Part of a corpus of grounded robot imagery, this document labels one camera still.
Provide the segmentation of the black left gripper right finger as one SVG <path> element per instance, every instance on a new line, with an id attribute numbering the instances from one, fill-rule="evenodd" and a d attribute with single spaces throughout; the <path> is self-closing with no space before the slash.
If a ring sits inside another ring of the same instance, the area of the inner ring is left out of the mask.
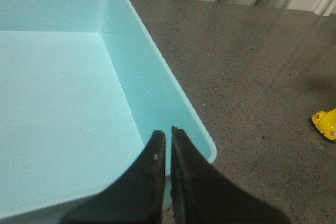
<path id="1" fill-rule="evenodd" d="M 218 172 L 183 129 L 172 128 L 171 181 L 176 223 L 290 223 Z"/>

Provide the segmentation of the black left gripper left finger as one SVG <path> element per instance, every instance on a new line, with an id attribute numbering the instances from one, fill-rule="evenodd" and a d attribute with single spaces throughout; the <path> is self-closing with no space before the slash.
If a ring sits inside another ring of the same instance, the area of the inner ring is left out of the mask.
<path id="1" fill-rule="evenodd" d="M 166 136 L 154 131 L 134 163 L 113 184 L 67 212 L 60 223 L 161 223 Z"/>

